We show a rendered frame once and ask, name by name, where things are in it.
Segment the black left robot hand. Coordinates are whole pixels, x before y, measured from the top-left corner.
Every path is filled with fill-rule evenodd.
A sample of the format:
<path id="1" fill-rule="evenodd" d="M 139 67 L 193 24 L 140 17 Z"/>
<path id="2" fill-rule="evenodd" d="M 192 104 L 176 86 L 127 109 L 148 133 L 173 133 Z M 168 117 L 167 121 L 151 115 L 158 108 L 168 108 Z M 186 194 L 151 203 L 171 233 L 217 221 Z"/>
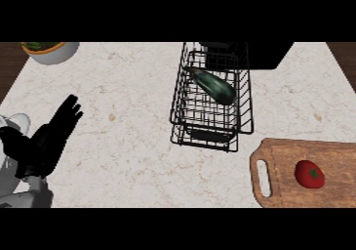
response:
<path id="1" fill-rule="evenodd" d="M 44 178 L 55 170 L 66 140 L 83 116 L 78 97 L 69 95 L 59 105 L 50 121 L 28 138 L 15 128 L 0 127 L 4 154 L 18 161 L 15 177 Z"/>

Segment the dark green eggplant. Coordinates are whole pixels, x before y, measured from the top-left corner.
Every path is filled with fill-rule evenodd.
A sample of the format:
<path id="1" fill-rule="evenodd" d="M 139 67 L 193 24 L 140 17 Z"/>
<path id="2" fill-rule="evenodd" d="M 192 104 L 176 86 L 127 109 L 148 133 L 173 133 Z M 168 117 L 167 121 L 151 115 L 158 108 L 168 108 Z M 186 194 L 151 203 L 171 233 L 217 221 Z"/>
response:
<path id="1" fill-rule="evenodd" d="M 185 71 L 214 101 L 221 105 L 232 105 L 236 94 L 229 83 L 195 67 L 185 67 Z"/>

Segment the wooden cutting board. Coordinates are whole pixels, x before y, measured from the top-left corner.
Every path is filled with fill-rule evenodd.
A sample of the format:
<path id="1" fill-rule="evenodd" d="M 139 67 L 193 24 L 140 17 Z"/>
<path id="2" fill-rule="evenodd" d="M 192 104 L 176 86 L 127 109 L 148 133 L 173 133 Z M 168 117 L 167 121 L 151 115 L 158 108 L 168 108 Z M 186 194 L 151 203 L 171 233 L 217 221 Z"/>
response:
<path id="1" fill-rule="evenodd" d="M 267 164 L 269 197 L 261 194 L 258 160 Z M 320 168 L 320 188 L 304 188 L 295 181 L 300 160 Z M 263 207 L 356 207 L 356 144 L 266 138 L 251 154 L 250 170 L 252 193 Z"/>

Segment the white potted plant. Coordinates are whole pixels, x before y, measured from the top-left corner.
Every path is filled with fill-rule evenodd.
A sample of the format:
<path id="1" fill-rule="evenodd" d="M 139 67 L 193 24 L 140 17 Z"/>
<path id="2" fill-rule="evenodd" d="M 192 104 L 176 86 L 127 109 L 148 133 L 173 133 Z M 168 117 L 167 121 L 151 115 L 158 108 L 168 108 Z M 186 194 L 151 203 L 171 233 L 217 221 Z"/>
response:
<path id="1" fill-rule="evenodd" d="M 68 60 L 78 51 L 78 42 L 21 42 L 24 52 L 43 65 L 53 65 Z"/>

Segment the black appliance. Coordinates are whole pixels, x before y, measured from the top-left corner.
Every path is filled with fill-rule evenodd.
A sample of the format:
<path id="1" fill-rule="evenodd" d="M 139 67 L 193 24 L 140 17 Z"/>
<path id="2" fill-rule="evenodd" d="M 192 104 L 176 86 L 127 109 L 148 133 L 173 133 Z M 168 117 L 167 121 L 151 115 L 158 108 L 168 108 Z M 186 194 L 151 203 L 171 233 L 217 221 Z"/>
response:
<path id="1" fill-rule="evenodd" d="M 276 69 L 292 42 L 201 42 L 207 56 L 207 68 Z"/>

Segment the red tomato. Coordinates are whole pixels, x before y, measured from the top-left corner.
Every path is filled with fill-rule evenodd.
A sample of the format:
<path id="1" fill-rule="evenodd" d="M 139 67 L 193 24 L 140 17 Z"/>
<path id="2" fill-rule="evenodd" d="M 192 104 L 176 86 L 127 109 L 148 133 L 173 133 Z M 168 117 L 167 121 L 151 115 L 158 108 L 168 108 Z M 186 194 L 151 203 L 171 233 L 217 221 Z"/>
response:
<path id="1" fill-rule="evenodd" d="M 325 185 L 325 174 L 317 165 L 309 160 L 297 162 L 294 177 L 303 188 L 320 188 Z"/>

